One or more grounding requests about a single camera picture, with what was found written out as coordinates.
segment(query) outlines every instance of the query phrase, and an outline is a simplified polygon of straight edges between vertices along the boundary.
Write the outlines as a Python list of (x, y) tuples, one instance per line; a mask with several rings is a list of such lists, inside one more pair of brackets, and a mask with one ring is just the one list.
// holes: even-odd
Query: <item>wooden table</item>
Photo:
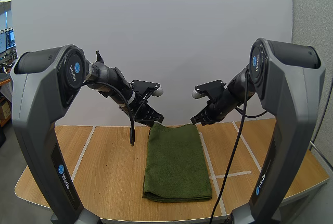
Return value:
[[(275, 119), (247, 121), (216, 216), (248, 202), (263, 165)], [(235, 143), (238, 122), (197, 125), (211, 178), (213, 199), (195, 203), (157, 203), (142, 198), (148, 127), (136, 127), (130, 147), (129, 127), (58, 126), (65, 162), (85, 208), (102, 219), (171, 221), (210, 217)], [(310, 151), (283, 201), (304, 197), (329, 176)], [(18, 197), (48, 207), (28, 167), (15, 187)]]

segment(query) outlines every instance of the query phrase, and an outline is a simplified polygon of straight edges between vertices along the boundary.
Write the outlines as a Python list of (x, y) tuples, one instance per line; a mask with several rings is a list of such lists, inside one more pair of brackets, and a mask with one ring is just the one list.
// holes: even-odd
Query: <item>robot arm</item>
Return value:
[(113, 99), (119, 108), (127, 115), (129, 112), (124, 104), (122, 98), (110, 87), (98, 84), (98, 82), (107, 83), (118, 89), (127, 100), (131, 113), (134, 115), (136, 112), (135, 121), (152, 127), (154, 121), (162, 122), (164, 117), (152, 109), (144, 97), (147, 95), (161, 96), (163, 90), (158, 83), (144, 82), (134, 80), (128, 83), (118, 68), (109, 68), (104, 64), (104, 61), (99, 53), (97, 54), (97, 61), (91, 64), (86, 60), (86, 82), (87, 86), (91, 89), (97, 90), (101, 95)]
[(63, 117), (81, 86), (88, 86), (111, 97), (126, 111), (119, 95), (127, 100), (136, 121), (148, 126), (163, 116), (147, 104), (149, 94), (160, 96), (157, 83), (127, 83), (117, 68), (98, 61), (90, 64), (81, 49), (74, 45), (24, 53), (11, 70), (14, 83), (12, 124), (24, 158), (43, 196), (54, 214), (54, 224), (101, 223), (98, 216), (83, 207), (63, 159), (55, 134), (55, 121)]
[[(246, 70), (250, 75), (247, 95)], [(270, 147), (249, 203), (234, 209), (227, 223), (280, 222), (278, 207), (303, 161), (316, 124), (324, 74), (325, 67), (313, 48), (257, 39), (249, 65), (226, 89), (224, 83), (216, 81), (208, 83), (210, 86), (195, 87), (194, 98), (207, 95), (210, 100), (191, 119), (193, 123), (221, 121), (255, 92), (262, 107), (276, 118)]]

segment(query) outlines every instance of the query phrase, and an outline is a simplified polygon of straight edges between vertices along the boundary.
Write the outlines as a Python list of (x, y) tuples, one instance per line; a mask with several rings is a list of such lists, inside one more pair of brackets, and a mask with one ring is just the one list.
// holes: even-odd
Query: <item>white backdrop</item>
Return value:
[[(149, 105), (165, 125), (190, 123), (207, 100), (191, 97), (194, 86), (229, 82), (257, 38), (291, 41), (292, 0), (12, 0), (12, 11), (18, 55), (75, 44), (94, 61), (99, 50), (129, 82), (162, 85), (164, 94)], [(248, 106), (248, 114), (262, 111), (257, 97)], [(239, 119), (233, 111), (225, 121)], [(83, 88), (57, 123), (130, 121), (111, 99)]]

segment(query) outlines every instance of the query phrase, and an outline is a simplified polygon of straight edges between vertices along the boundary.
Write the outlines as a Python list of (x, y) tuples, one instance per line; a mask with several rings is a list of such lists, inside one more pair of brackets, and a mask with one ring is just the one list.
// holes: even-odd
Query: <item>microfiber cloth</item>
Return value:
[(143, 198), (156, 202), (198, 202), (212, 187), (196, 126), (155, 123), (148, 139)]

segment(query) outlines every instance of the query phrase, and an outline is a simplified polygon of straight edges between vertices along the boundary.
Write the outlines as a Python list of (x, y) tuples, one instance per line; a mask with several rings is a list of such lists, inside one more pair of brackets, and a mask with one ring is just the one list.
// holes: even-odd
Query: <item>black cable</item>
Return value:
[(319, 151), (319, 149), (314, 145), (312, 141), (310, 141), (310, 144), (318, 152), (318, 154), (322, 157), (322, 159), (326, 162), (327, 166), (333, 171), (332, 164), (325, 158), (325, 156)]
[(229, 170), (230, 170), (230, 167), (231, 167), (231, 163), (233, 162), (233, 159), (234, 159), (234, 156), (235, 156), (235, 152), (236, 152), (236, 148), (237, 148), (237, 145), (238, 145), (238, 142), (239, 142), (239, 139), (240, 139), (240, 135), (241, 135), (241, 131), (243, 129), (243, 125), (244, 125), (244, 120), (245, 120), (245, 112), (246, 112), (246, 106), (247, 106), (247, 102), (248, 102), (248, 81), (249, 81), (249, 73), (248, 73), (248, 70), (245, 72), (245, 99), (244, 99), (244, 110), (243, 110), (243, 115), (241, 117), (241, 122), (240, 122), (240, 126), (239, 126), (239, 130), (238, 130), (238, 135), (237, 135), (237, 138), (236, 138), (236, 142), (235, 142), (235, 145), (234, 145), (234, 149), (231, 153), (231, 156), (230, 156), (230, 159), (229, 159), (229, 163), (228, 163), (228, 166), (227, 166), (227, 169), (225, 171), (225, 175), (224, 175), (224, 178), (223, 178), (223, 183), (222, 183), (222, 187), (221, 187), (221, 190), (220, 190), (220, 193), (219, 193), (219, 196), (217, 197), (217, 200), (216, 200), (216, 203), (214, 205), (214, 208), (213, 208), (213, 212), (212, 212), (212, 215), (210, 217), (210, 220), (209, 220), (209, 224), (212, 223), (213, 221), (213, 216), (214, 216), (214, 213), (215, 213), (215, 210), (216, 210), (216, 207), (217, 205), (219, 204), (219, 201), (221, 199), (221, 196), (222, 196), (222, 192), (223, 192), (223, 189), (224, 189), (224, 185), (225, 185), (225, 182), (227, 180), (227, 177), (228, 177), (228, 174), (229, 174)]
[(326, 101), (326, 104), (325, 104), (325, 107), (324, 107), (324, 111), (323, 111), (323, 114), (322, 114), (322, 117), (321, 117), (321, 120), (319, 122), (319, 125), (318, 125), (318, 128), (316, 130), (316, 133), (314, 134), (313, 138), (312, 138), (312, 142), (314, 142), (317, 138), (317, 135), (319, 133), (319, 130), (322, 126), (322, 123), (323, 123), (323, 120), (324, 120), (324, 117), (325, 117), (325, 113), (326, 113), (326, 110), (327, 110), (327, 107), (328, 107), (328, 103), (329, 103), (329, 100), (330, 100), (330, 97), (331, 97), (331, 94), (332, 94), (332, 88), (333, 88), (333, 79), (331, 81), (331, 86), (329, 88), (329, 93), (328, 93), (328, 97), (327, 97), (327, 101)]
[[(240, 109), (240, 108), (235, 108), (235, 110), (237, 112), (239, 112), (241, 115), (243, 114), (243, 110)], [(260, 113), (259, 115), (256, 115), (256, 116), (248, 116), (248, 115), (245, 115), (246, 118), (257, 118), (257, 117), (260, 117), (260, 116), (263, 116), (267, 113), (267, 110), (265, 110), (263, 113)]]
[(140, 106), (137, 108), (133, 119), (135, 120), (136, 114), (139, 112), (140, 108), (142, 107), (142, 105), (146, 102), (146, 100), (148, 100), (148, 98), (150, 98), (150, 96), (152, 95), (152, 91), (148, 92), (148, 94), (146, 95), (145, 99), (142, 101), (142, 103), (140, 104)]
[(134, 142), (135, 142), (134, 117), (132, 115), (131, 108), (130, 108), (129, 104), (127, 103), (126, 98), (122, 95), (122, 93), (116, 87), (112, 86), (111, 84), (108, 84), (108, 83), (105, 83), (105, 82), (84, 82), (82, 84), (82, 86), (85, 86), (85, 85), (88, 85), (88, 84), (100, 84), (100, 85), (109, 87), (110, 89), (114, 90), (120, 96), (121, 100), (123, 100), (123, 102), (124, 102), (124, 104), (127, 108), (127, 111), (129, 113), (129, 118), (130, 118), (130, 121), (131, 121), (130, 143), (131, 143), (131, 146), (134, 146)]

